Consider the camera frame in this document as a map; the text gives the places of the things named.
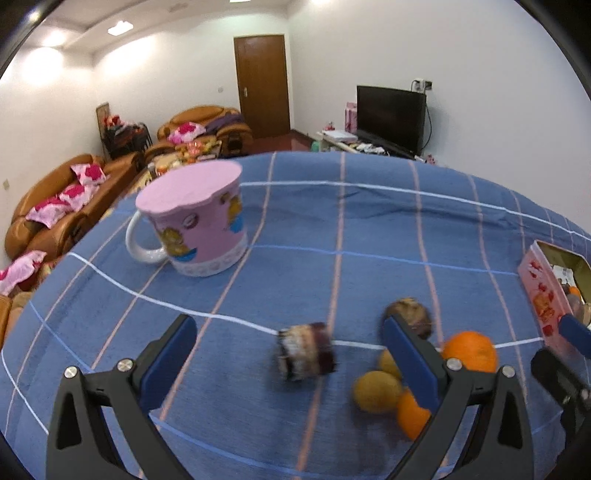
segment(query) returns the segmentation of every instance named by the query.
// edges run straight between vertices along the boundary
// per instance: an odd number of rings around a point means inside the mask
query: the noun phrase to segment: red floor
[[[287,134],[272,138],[257,138],[252,146],[251,153],[257,154],[276,151],[308,152],[310,151],[310,144],[309,142],[307,144],[304,143],[304,140],[296,134]]]

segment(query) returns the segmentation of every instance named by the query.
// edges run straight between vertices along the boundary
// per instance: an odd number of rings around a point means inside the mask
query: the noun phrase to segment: mug handle
[[[127,251],[135,258],[138,262],[156,264],[160,263],[168,258],[168,254],[164,247],[156,250],[147,250],[138,245],[135,241],[134,233],[135,228],[138,225],[139,220],[142,218],[142,212],[139,210],[134,213],[129,225],[127,226],[127,233],[125,234],[125,246]]]

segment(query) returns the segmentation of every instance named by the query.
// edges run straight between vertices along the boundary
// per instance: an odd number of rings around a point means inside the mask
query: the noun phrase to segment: purple blanket
[[[209,122],[205,127],[205,135],[216,135],[222,128],[228,125],[243,124],[244,117],[239,113],[229,113]]]

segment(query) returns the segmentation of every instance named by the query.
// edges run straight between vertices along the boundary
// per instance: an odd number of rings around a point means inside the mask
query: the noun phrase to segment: plaid tablecloth
[[[123,200],[37,291],[2,350],[0,428],[23,464],[45,477],[47,426],[65,367],[111,369],[136,357],[179,312],[198,344],[163,407],[161,432],[196,479],[381,479],[410,442],[394,416],[360,412],[352,385],[376,368],[387,304],[416,297],[439,345],[478,330],[517,370],[542,478],[563,448],[559,409],[531,378],[540,331],[516,268],[535,239],[587,256],[589,235],[486,180],[397,158],[339,153],[247,157],[242,194],[251,246],[210,278],[135,262],[124,245],[134,199]],[[158,241],[148,222],[138,233]],[[338,370],[286,384],[278,329],[326,322]],[[585,380],[582,357],[570,359]],[[133,474],[138,465],[108,420]],[[457,458],[463,427],[443,465]]]

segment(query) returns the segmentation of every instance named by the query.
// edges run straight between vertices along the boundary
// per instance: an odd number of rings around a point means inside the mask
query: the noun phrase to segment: pink pillow
[[[51,228],[68,213],[73,211],[74,209],[68,202],[64,202],[56,196],[43,200],[41,203],[35,205],[25,218]]]
[[[33,250],[18,257],[6,270],[1,270],[0,295],[8,296],[17,284],[37,273],[46,255],[45,252]]]
[[[81,163],[70,168],[78,177],[80,185],[100,185],[107,181],[105,172],[96,163]]]
[[[203,125],[188,122],[178,127],[168,136],[168,141],[175,145],[189,143],[206,132]]]
[[[70,185],[59,194],[59,199],[69,203],[75,212],[79,212],[90,203],[98,189],[98,185]]]

